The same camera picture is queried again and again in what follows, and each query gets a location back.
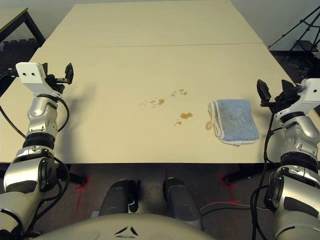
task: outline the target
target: brown stain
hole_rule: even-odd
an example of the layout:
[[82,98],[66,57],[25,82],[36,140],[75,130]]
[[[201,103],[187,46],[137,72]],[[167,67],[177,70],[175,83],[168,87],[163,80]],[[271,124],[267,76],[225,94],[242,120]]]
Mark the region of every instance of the brown stain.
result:
[[159,99],[159,105],[162,105],[162,104],[164,104],[165,103],[165,100],[164,99]]
[[188,113],[181,113],[180,115],[180,118],[182,119],[188,119],[188,118],[191,118],[193,116],[193,114],[191,112],[188,112]]

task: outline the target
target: towel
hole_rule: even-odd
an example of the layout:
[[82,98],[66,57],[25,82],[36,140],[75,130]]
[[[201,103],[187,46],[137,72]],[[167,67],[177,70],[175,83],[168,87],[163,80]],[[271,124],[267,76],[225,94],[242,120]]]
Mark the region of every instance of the towel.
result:
[[207,130],[214,127],[215,135],[226,144],[240,146],[252,144],[259,139],[259,132],[245,99],[223,99],[212,101],[208,106],[211,120]]

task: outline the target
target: wall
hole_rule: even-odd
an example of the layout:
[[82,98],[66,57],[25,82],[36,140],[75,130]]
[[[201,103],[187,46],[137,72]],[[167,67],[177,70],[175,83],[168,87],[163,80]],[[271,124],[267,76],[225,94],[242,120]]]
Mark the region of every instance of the wall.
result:
[[[282,34],[299,23],[299,20],[309,15],[320,5],[318,0],[231,0],[231,2],[266,46],[271,45]],[[320,10],[313,14],[310,19],[314,18],[319,12]],[[299,27],[275,44],[271,50],[289,50],[306,28],[307,25],[300,24]],[[317,30],[312,28],[303,40],[313,42],[316,34]]]
[[[74,4],[123,2],[121,0],[0,0],[0,7],[13,8],[25,6],[45,38],[47,38],[63,20]],[[250,26],[268,46],[288,31],[300,19],[312,12],[318,0],[231,0]],[[303,33],[303,24],[289,36],[275,45],[272,50],[288,50]],[[315,31],[306,35],[306,40],[313,40]],[[6,40],[32,38],[33,36],[21,25]]]

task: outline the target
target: table surface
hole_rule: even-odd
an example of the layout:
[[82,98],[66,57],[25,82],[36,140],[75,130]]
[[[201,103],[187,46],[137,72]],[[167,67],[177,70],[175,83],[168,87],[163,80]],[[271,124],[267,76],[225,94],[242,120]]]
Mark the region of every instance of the table surface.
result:
[[[48,62],[48,73],[56,77],[63,77],[66,65],[73,64],[73,83],[63,93],[70,120],[54,148],[55,156],[65,163],[263,162],[271,114],[260,107],[257,79],[268,84],[274,97],[281,92],[281,79],[289,80],[263,43],[132,47],[61,43],[46,41],[31,61]],[[19,78],[0,99],[23,132],[28,129],[32,99]],[[250,101],[260,133],[256,143],[228,145],[213,130],[205,130],[208,103],[217,99]],[[181,119],[181,113],[193,116]],[[309,115],[320,126],[318,116],[313,111]],[[60,105],[59,126],[65,116]],[[24,140],[3,117],[0,130],[1,162],[11,162]],[[281,131],[270,140],[272,161],[279,161],[282,140]]]
[[27,7],[0,7],[0,32],[28,10]]
[[76,4],[46,45],[86,47],[262,43],[228,0]]

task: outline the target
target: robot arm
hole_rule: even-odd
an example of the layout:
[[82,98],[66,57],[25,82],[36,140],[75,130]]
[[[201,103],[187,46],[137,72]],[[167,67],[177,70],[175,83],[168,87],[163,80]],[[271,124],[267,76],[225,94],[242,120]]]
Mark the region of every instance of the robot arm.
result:
[[57,101],[64,86],[72,83],[73,68],[67,66],[65,78],[47,75],[47,65],[20,62],[16,71],[23,84],[34,94],[28,111],[29,127],[22,148],[8,167],[3,183],[5,193],[0,195],[0,230],[27,231],[46,192],[58,182],[54,160],[54,144],[58,133]]
[[283,80],[282,87],[275,102],[269,102],[267,85],[261,80],[257,83],[261,106],[275,114],[285,135],[280,167],[270,180],[264,203],[274,212],[275,239],[320,239],[320,134],[306,116],[320,105],[320,81],[309,78],[294,86]]

